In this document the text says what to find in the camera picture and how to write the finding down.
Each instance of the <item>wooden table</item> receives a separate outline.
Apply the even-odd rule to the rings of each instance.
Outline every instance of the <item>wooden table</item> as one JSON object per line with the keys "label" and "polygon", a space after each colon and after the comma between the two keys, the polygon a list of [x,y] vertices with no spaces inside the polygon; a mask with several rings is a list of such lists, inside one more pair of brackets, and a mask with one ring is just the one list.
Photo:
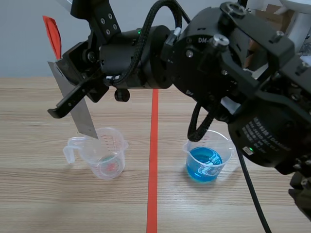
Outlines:
{"label": "wooden table", "polygon": [[[146,232],[151,90],[131,91],[128,103],[114,101],[113,90],[87,101],[95,127],[119,129],[130,144],[124,172],[110,181],[80,158],[66,163],[75,125],[47,113],[60,99],[53,77],[0,78],[0,232]],[[237,156],[215,182],[190,180],[181,147],[194,101],[174,87],[159,99],[158,232],[263,233]],[[224,123],[211,129],[228,136]],[[287,193],[291,177],[247,164],[272,232],[309,233]]]}

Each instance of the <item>blue liquid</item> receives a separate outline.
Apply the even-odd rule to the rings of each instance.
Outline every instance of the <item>blue liquid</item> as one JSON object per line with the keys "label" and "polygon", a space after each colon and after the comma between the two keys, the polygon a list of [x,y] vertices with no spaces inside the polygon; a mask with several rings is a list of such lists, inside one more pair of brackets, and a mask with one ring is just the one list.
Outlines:
{"label": "blue liquid", "polygon": [[[197,147],[192,149],[190,153],[196,160],[206,165],[219,165],[223,163],[220,155],[210,148]],[[189,175],[192,178],[201,182],[208,182],[214,180],[219,174],[221,168],[222,166],[204,167],[192,158],[187,162],[187,171]]]}

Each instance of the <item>plastic measuring cup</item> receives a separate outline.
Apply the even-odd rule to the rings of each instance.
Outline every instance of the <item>plastic measuring cup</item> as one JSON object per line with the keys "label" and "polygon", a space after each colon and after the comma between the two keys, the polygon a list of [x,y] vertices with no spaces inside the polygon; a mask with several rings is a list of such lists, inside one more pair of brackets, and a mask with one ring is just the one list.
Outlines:
{"label": "plastic measuring cup", "polygon": [[190,142],[183,146],[187,153],[187,171],[189,175],[202,182],[216,179],[235,151],[231,140],[213,130],[208,130],[199,142]]}
{"label": "plastic measuring cup", "polygon": [[98,178],[108,180],[117,177],[125,167],[124,151],[128,143],[116,129],[101,128],[96,132],[98,139],[85,136],[68,140],[63,149],[67,162],[74,163],[73,150],[78,150],[80,157]]}

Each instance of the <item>robotic arm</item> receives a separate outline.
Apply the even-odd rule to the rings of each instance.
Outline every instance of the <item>robotic arm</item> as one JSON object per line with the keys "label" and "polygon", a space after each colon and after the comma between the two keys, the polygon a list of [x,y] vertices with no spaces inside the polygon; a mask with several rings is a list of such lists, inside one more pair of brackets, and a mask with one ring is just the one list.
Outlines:
{"label": "robotic arm", "polygon": [[[153,26],[167,6],[175,30]],[[294,173],[289,194],[311,220],[311,68],[294,44],[237,3],[206,8],[192,20],[175,0],[159,0],[141,29],[121,32],[109,0],[74,0],[71,14],[89,22],[91,34],[63,54],[58,68],[75,88],[48,112],[67,115],[87,95],[98,102],[109,88],[128,101],[129,89],[174,84],[197,104],[188,139],[200,140],[215,118],[228,124],[238,154]],[[181,33],[182,17],[188,23]],[[255,80],[242,69],[248,38],[267,50],[267,70]],[[197,128],[200,108],[208,111]]]}

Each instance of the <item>cup rim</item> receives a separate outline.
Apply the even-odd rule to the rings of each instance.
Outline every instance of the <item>cup rim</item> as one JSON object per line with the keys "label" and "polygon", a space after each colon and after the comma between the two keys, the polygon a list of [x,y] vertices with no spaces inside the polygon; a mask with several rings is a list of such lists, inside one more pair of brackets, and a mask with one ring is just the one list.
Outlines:
{"label": "cup rim", "polygon": [[[217,134],[219,134],[220,136],[222,136],[224,139],[226,139],[227,141],[232,142],[231,139],[228,139],[227,137],[225,137],[224,135],[222,135],[221,133],[219,133],[219,132],[217,132],[217,131],[214,131],[214,130],[207,130],[207,131],[210,131],[210,132],[213,132],[213,133],[217,133]],[[224,163],[218,164],[218,165],[206,165],[206,164],[204,164],[204,163],[198,161],[196,158],[194,158],[193,155],[190,153],[190,151],[188,151],[188,150],[186,149],[186,146],[187,146],[187,144],[188,144],[189,142],[190,142],[190,141],[187,140],[187,142],[183,145],[183,151],[186,152],[186,154],[190,155],[190,157],[191,157],[194,161],[196,161],[197,163],[199,163],[199,164],[201,164],[201,165],[203,165],[203,166],[210,166],[210,167],[225,166],[226,163],[232,158],[232,155],[233,155],[233,153],[234,153],[234,147],[233,147],[233,148],[229,148],[229,149],[231,150],[231,154],[230,154],[230,157],[227,159],[227,161],[225,161]]]}

